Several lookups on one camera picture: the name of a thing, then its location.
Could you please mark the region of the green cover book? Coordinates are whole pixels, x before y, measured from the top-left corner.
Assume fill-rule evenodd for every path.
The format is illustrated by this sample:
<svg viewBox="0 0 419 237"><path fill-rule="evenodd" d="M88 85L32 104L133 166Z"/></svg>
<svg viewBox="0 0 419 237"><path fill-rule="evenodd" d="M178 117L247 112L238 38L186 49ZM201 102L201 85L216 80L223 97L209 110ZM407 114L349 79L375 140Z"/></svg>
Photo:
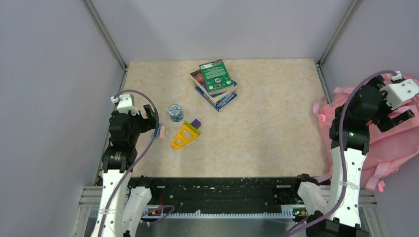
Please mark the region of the green cover book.
<svg viewBox="0 0 419 237"><path fill-rule="evenodd" d="M234 81L222 59L199 65L208 95L226 92L234 87Z"/></svg>

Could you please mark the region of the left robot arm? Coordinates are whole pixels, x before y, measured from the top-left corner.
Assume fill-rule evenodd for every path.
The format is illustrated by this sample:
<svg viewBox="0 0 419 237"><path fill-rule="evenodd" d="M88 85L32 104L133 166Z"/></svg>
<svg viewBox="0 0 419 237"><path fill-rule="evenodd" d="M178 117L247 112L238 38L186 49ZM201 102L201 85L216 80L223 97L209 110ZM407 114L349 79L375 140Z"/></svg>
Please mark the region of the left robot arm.
<svg viewBox="0 0 419 237"><path fill-rule="evenodd" d="M109 119L108 147L102 156L102 195L93 237L123 237L123 214L128 183L138 157L136 144L140 134L157 130L158 111L155 106L145 105L144 118L133 110L123 113L117 110Z"/></svg>

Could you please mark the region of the blue treehouse book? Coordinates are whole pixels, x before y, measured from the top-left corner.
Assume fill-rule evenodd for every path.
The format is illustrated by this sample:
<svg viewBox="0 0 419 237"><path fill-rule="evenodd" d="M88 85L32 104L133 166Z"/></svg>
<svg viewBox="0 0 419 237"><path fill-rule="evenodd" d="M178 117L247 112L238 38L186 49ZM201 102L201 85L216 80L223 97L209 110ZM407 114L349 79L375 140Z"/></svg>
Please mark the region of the blue treehouse book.
<svg viewBox="0 0 419 237"><path fill-rule="evenodd" d="M208 96L204 94L204 92L199 89L197 86L195 90L210 104L212 105L218 112L221 112L225 107L231 104L237 97L238 94L236 92L231 92L225 96L222 96L220 100L213 102Z"/></svg>

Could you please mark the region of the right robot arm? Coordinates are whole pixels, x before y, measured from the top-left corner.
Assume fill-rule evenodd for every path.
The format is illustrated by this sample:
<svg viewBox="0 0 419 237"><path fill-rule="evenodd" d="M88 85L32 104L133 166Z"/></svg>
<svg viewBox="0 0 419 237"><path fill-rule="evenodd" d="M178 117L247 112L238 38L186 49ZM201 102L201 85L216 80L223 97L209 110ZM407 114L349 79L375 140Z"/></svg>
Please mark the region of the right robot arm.
<svg viewBox="0 0 419 237"><path fill-rule="evenodd" d="M307 216L287 231L309 237L366 237L361 228L362 189L383 190L384 178L419 153L419 81L389 72L356 87L335 89L328 105L313 107L330 170L299 176L290 189Z"/></svg>

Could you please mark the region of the pink backpack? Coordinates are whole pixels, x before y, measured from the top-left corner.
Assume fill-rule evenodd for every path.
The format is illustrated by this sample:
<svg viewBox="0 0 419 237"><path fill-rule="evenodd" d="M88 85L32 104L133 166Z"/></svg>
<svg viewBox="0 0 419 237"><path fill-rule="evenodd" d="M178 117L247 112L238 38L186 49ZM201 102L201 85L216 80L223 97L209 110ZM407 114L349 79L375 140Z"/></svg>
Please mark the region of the pink backpack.
<svg viewBox="0 0 419 237"><path fill-rule="evenodd" d="M313 107L328 147L329 177L339 183L340 192L353 192L356 186L382 190L384 178L419 152L418 94L393 111L380 92L395 75L392 70L375 73L356 87L338 88L330 104ZM373 124L408 109L415 116L387 132Z"/></svg>

